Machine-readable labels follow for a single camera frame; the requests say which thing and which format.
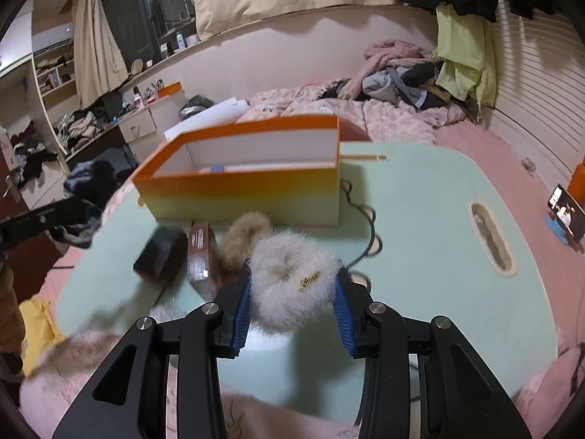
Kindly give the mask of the white fluffy scrunchie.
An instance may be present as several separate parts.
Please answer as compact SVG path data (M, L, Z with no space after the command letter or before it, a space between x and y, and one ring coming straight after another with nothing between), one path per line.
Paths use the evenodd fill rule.
M342 264L312 238L280 232L256 244L249 267L252 322L284 334L301 330L332 305Z

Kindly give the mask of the orange bottle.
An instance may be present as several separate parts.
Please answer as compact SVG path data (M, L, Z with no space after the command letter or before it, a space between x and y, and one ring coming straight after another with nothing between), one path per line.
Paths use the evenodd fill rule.
M585 204L585 159L574 169L567 192L578 204Z

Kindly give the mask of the dark red pillow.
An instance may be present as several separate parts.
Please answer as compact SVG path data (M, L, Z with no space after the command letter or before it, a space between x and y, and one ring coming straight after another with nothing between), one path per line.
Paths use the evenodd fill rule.
M341 142L370 142L368 133L351 121L339 120L339 138Z

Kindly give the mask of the pile of clothes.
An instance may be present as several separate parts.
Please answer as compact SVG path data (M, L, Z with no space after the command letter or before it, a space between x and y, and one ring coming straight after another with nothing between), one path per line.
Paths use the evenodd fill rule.
M404 102L418 111L441 108L454 101L437 85L443 62L418 45L384 40L368 46L365 62L351 78L336 82L320 97L347 101Z

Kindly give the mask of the smartphone on stand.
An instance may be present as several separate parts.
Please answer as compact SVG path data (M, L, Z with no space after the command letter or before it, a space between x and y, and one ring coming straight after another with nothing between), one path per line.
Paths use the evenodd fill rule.
M584 239L584 209L558 184L547 200L546 225L565 245L577 245Z

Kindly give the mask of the beige curtain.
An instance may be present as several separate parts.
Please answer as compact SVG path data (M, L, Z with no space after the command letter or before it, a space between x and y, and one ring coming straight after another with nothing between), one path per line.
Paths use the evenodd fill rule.
M101 0L72 0L73 64L79 108L122 86L128 70Z

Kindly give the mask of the black pouch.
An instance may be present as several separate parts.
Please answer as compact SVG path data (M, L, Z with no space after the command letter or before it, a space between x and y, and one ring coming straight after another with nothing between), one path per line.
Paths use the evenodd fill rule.
M174 281L188 258L188 235L181 228L158 226L133 264L143 281L165 286Z

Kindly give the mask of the pink floral blanket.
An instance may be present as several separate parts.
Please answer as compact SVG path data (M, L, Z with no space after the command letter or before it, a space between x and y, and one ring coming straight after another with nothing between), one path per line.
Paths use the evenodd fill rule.
M313 83L295 88L277 88L256 93L240 123L305 114L335 115L351 128L359 128L374 142L398 142L434 145L442 127L463 121L459 106L418 110L399 102L394 105L376 99L367 101L326 98L325 91L334 83Z

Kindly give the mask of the beige fluffy scrunchie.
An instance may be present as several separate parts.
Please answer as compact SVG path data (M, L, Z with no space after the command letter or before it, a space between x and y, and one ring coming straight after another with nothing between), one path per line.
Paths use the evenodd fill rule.
M221 266L225 271L239 271L252 256L256 244L270 235L273 225L264 213L248 212L235 220L218 245Z

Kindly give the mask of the green hanging cloth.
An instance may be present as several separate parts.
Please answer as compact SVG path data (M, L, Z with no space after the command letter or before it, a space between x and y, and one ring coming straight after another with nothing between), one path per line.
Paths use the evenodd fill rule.
M436 7L436 19L434 55L443 61L436 84L460 101L472 95L479 105L493 107L497 70L489 23L480 16L459 16L444 4Z

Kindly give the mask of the white bedside drawer cabinet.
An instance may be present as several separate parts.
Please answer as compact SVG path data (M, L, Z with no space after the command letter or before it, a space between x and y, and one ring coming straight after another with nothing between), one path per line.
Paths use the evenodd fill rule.
M177 91L121 120L119 127L123 138L139 164L166 141L165 131L181 121L180 111L187 102L184 91Z

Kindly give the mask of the brown playing card box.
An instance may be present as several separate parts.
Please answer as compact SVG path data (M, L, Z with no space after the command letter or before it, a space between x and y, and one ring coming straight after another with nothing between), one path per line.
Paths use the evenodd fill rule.
M188 280L199 284L217 277L215 234L206 222L192 223L188 231Z

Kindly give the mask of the small orange box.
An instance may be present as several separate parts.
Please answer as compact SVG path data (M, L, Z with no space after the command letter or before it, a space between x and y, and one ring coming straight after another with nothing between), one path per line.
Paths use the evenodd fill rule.
M156 93L160 98L164 98L180 91L182 91L182 85L180 81L177 81L168 85L162 85L156 90Z

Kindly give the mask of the orange white cardboard box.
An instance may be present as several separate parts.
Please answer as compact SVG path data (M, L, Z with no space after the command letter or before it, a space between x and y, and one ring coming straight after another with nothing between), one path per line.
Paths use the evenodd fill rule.
M258 211L286 226L339 220L339 121L305 114L182 133L135 172L158 220L231 223Z

